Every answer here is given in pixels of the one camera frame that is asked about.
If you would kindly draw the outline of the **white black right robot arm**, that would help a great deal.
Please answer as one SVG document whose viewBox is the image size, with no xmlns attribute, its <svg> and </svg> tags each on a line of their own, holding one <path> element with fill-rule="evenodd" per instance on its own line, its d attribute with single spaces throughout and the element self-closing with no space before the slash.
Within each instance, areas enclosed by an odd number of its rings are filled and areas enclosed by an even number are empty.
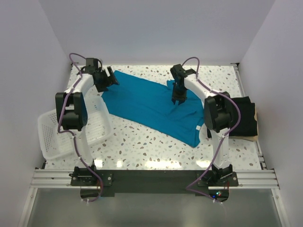
<svg viewBox="0 0 303 227">
<path fill-rule="evenodd" d="M 229 156 L 229 134 L 241 120 L 238 106 L 228 92 L 219 92 L 198 78 L 198 72 L 186 70 L 182 65 L 174 65 L 170 72 L 174 78 L 172 102 L 182 104 L 187 99 L 187 91 L 193 92 L 203 104 L 204 124 L 210 131 L 213 143 L 213 159 L 207 169 L 197 177 L 197 182 L 206 180 L 221 186 L 233 173 Z"/>
</svg>

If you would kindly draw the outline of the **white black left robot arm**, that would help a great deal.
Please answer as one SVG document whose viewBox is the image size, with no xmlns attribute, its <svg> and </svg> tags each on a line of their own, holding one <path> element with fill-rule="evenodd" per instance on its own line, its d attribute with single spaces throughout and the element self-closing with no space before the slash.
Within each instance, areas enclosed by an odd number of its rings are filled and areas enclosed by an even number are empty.
<svg viewBox="0 0 303 227">
<path fill-rule="evenodd" d="M 103 187 L 86 138 L 88 111 L 84 97 L 91 87 L 96 87 L 98 92 L 105 92 L 109 86 L 119 85 L 119 82 L 110 66 L 106 70 L 103 69 L 101 60 L 85 58 L 85 66 L 79 68 L 72 59 L 73 55 L 83 57 L 70 53 L 69 58 L 79 73 L 76 81 L 67 90 L 55 95 L 57 132 L 70 134 L 78 158 L 79 164 L 71 174 L 72 182 Z"/>
</svg>

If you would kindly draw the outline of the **blue t shirt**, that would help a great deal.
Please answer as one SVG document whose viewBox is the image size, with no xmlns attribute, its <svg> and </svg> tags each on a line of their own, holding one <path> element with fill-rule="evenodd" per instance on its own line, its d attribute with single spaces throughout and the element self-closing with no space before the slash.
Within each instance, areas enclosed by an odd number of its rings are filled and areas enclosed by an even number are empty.
<svg viewBox="0 0 303 227">
<path fill-rule="evenodd" d="M 119 85 L 112 85 L 102 94 L 110 114 L 148 126 L 191 147 L 197 147 L 198 126 L 204 124 L 202 102 L 192 91 L 187 100 L 173 104 L 173 81 L 165 85 L 114 72 Z"/>
</svg>

